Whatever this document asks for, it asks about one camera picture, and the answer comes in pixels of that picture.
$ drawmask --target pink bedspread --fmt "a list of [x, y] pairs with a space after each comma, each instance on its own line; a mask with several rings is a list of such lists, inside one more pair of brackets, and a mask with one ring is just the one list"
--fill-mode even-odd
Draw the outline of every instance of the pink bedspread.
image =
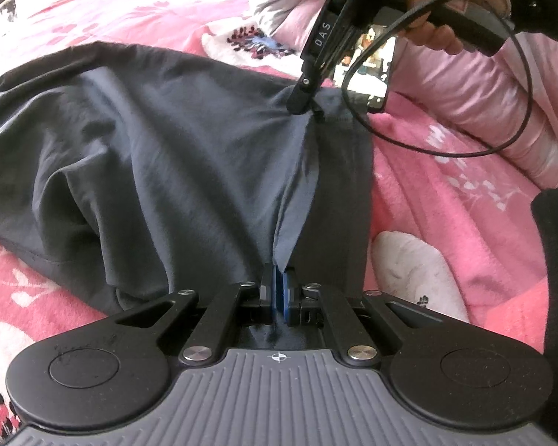
[[[263, 58], [253, 58], [260, 48], [244, 39], [253, 26], [248, 0], [65, 0], [4, 38], [0, 75], [46, 53], [104, 40], [167, 47], [297, 76], [301, 61], [295, 55], [262, 49]], [[399, 94], [391, 94], [388, 111], [374, 116], [373, 123], [391, 135], [435, 149], [478, 149], [472, 139], [448, 130]], [[372, 236], [400, 230], [438, 248], [474, 323], [541, 349], [548, 292], [529, 211], [537, 192], [499, 156], [435, 159], [376, 141]], [[529, 301], [522, 294], [535, 299], [527, 332], [520, 317]], [[0, 437], [17, 425], [4, 387], [12, 357], [33, 341], [99, 317], [0, 247]]]

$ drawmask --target gray garment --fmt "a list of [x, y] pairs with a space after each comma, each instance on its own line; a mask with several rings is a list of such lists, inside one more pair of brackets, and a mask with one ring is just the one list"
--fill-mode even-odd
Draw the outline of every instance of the gray garment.
[[105, 43], [5, 74], [0, 243], [108, 314], [271, 261], [360, 293], [370, 137], [335, 89], [289, 115], [292, 84]]

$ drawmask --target smartphone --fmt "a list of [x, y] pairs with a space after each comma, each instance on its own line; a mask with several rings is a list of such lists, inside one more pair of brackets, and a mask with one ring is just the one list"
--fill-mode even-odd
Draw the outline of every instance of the smartphone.
[[[384, 26], [373, 25], [367, 33], [362, 34], [357, 42], [346, 51], [343, 59], [332, 71], [332, 80], [337, 87], [343, 85], [345, 73], [359, 55], [379, 38]], [[389, 38], [362, 66], [349, 82], [348, 90], [368, 96], [368, 112], [384, 111], [388, 96], [388, 83], [393, 71], [394, 49], [397, 37]]]

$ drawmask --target gray ribbed surface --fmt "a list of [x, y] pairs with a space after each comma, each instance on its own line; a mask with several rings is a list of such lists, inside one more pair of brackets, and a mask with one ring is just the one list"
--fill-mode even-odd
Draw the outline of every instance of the gray ribbed surface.
[[12, 446], [552, 446], [535, 426], [497, 435], [451, 432], [401, 407], [373, 371], [327, 350], [230, 350], [186, 371], [161, 404], [115, 431], [58, 436], [27, 427]]

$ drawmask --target silver screw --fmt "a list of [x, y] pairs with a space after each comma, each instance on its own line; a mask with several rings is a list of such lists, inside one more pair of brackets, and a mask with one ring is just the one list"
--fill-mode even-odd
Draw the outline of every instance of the silver screw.
[[192, 362], [202, 362], [203, 360], [210, 359], [213, 351], [204, 345], [194, 345], [184, 350], [184, 358], [192, 360]]
[[376, 349], [369, 345], [354, 345], [347, 351], [347, 355], [354, 360], [370, 360], [376, 357]]

